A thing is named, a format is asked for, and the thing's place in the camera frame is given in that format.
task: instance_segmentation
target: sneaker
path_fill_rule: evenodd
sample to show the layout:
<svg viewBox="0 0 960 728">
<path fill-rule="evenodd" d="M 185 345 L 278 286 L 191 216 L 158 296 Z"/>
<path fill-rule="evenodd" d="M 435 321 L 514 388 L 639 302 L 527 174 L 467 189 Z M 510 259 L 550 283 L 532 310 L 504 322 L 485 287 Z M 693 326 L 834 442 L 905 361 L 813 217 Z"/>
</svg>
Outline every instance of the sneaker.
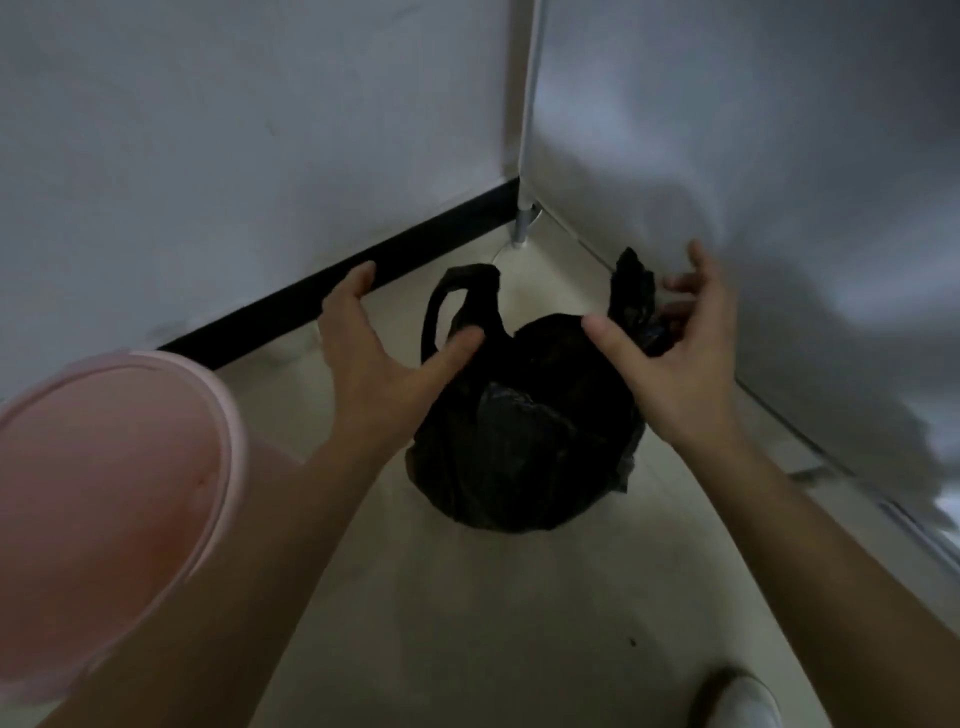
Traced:
<svg viewBox="0 0 960 728">
<path fill-rule="evenodd" d="M 697 692 L 687 728 L 783 728 L 770 690 L 750 673 L 725 667 Z"/>
</svg>

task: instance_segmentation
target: black baseboard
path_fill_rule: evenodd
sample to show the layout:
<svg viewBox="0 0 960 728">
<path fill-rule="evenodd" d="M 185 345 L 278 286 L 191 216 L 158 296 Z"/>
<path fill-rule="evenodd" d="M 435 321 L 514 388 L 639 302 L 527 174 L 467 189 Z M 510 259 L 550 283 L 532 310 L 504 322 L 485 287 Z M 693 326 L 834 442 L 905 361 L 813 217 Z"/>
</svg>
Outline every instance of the black baseboard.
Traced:
<svg viewBox="0 0 960 728">
<path fill-rule="evenodd" d="M 217 369 L 320 315 L 321 303 L 353 266 L 376 262 L 378 288 L 444 253 L 465 245 L 516 217 L 519 181 L 514 179 L 449 212 L 352 255 L 164 347 L 208 369 Z"/>
</svg>

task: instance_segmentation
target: garbage bag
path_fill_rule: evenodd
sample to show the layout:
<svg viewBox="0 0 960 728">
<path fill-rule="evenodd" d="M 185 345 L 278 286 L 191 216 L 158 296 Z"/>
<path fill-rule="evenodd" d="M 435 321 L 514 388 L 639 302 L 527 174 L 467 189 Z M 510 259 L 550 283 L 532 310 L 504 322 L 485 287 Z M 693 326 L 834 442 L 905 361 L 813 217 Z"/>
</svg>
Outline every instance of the garbage bag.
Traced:
<svg viewBox="0 0 960 728">
<path fill-rule="evenodd" d="M 418 429 L 407 473 L 454 521 L 510 533 L 551 529 L 606 493 L 626 491 L 645 425 L 579 316 L 544 316 L 511 336 L 497 308 L 499 285 L 496 267 L 478 263 L 449 269 L 430 296 L 423 361 L 437 351 L 437 317 L 452 291 L 467 296 L 448 336 L 475 325 L 486 338 Z M 628 248 L 611 277 L 608 316 L 650 356 L 673 345 L 654 316 L 655 290 Z"/>
</svg>

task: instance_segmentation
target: bag handle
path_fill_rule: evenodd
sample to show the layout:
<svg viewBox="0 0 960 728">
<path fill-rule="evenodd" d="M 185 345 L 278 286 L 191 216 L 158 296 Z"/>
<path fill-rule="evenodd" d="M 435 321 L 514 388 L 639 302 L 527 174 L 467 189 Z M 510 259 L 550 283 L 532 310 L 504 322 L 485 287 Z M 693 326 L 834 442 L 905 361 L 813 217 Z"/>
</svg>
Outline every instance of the bag handle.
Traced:
<svg viewBox="0 0 960 728">
<path fill-rule="evenodd" d="M 496 305 L 496 294 L 500 289 L 500 271 L 490 263 L 473 263 L 450 268 L 437 283 L 430 294 L 423 318 L 423 332 L 420 335 L 420 362 L 425 362 L 437 353 L 437 318 L 440 306 L 447 294 L 453 291 L 467 290 L 467 299 L 453 318 L 450 332 L 461 328 L 478 326 L 484 330 L 487 339 L 502 332 L 506 335 L 500 312 Z"/>
</svg>

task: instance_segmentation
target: pink trash can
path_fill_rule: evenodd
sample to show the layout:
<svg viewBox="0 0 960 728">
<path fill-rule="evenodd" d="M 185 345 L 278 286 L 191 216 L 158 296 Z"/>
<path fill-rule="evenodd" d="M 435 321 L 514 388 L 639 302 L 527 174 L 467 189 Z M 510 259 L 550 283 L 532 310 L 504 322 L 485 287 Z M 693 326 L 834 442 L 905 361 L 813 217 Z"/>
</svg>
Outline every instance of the pink trash can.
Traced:
<svg viewBox="0 0 960 728">
<path fill-rule="evenodd" d="M 165 352 L 95 356 L 0 410 L 0 703 L 66 694 L 298 461 Z"/>
</svg>

